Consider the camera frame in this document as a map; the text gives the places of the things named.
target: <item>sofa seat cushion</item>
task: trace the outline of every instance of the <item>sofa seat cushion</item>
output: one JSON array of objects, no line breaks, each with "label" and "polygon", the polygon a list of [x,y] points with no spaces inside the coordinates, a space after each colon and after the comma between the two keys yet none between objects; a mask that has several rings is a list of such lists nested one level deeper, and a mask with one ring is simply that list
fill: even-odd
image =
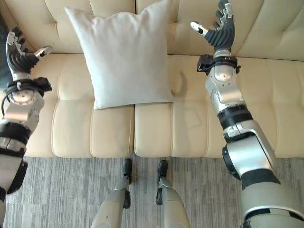
[{"label": "sofa seat cushion", "polygon": [[32,70],[53,87],[26,156],[125,157],[133,153],[134,105],[94,110],[83,54],[51,54]]},{"label": "sofa seat cushion", "polygon": [[[169,56],[171,104],[135,105],[135,153],[144,157],[221,157],[225,141],[196,72],[199,56]],[[238,58],[237,83],[277,157],[304,157],[304,62]]]}]

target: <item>robot leg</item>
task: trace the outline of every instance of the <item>robot leg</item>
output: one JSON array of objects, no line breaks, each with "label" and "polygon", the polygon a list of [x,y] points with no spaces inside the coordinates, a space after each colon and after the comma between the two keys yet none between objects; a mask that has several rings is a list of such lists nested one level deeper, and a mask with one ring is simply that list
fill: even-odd
[{"label": "robot leg", "polygon": [[122,222],[123,209],[130,207],[129,184],[131,183],[132,162],[125,159],[123,177],[104,200],[91,228],[119,228]]},{"label": "robot leg", "polygon": [[178,193],[166,178],[168,163],[162,160],[158,167],[159,188],[156,204],[163,205],[163,228],[190,228],[188,216]]}]

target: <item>floor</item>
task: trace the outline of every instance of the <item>floor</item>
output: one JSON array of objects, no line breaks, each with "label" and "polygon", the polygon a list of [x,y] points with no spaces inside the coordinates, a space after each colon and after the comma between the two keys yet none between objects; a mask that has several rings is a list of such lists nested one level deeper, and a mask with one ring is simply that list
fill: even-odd
[{"label": "floor", "polygon": [[[88,228],[122,173],[123,159],[26,158],[22,188],[7,197],[5,228]],[[131,207],[123,228],[160,228],[155,204],[161,159],[132,157]],[[180,194],[192,228],[235,228],[241,224],[240,182],[222,159],[168,158],[168,179]],[[279,159],[276,171],[304,205],[304,159]]]}]

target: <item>tufted leather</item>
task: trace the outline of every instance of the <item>tufted leather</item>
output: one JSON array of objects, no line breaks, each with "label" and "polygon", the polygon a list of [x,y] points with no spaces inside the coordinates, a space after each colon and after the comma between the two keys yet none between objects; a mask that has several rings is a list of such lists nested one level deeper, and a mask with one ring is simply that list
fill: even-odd
[{"label": "tufted leather", "polygon": [[[18,24],[28,47],[52,45],[51,54],[32,71],[47,77],[40,123],[27,156],[221,157],[222,129],[196,72],[199,54],[212,53],[189,22],[211,27],[217,1],[169,0],[168,56],[171,104],[141,104],[93,110],[90,75],[76,34],[63,10],[74,6],[99,16],[140,13],[157,0],[0,0],[9,28]],[[232,0],[236,39],[232,47],[242,65],[237,82],[248,108],[277,157],[304,157],[304,2]]]}]

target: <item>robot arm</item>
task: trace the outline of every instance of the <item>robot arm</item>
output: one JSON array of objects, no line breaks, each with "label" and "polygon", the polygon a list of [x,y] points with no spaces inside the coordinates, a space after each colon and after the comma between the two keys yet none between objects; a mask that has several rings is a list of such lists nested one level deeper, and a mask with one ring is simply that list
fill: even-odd
[{"label": "robot arm", "polygon": [[242,183],[243,227],[286,227],[286,221],[289,227],[303,227],[299,203],[274,175],[274,151],[236,84],[240,66],[231,55],[235,34],[231,4],[221,0],[218,6],[215,30],[195,21],[190,26],[214,47],[213,56],[200,57],[197,71],[207,74],[206,88],[227,143],[222,154],[228,171]]},{"label": "robot arm", "polygon": [[[28,53],[22,45],[22,32],[14,28],[9,32],[6,54],[13,81],[9,83],[1,103],[3,119],[0,121],[0,227],[5,216],[5,197],[18,190],[28,164],[23,161],[26,144],[39,122],[39,113],[44,106],[43,96],[52,90],[46,78],[33,79],[31,68],[52,51],[47,46],[34,54]],[[4,102],[9,106],[4,111]]]}]

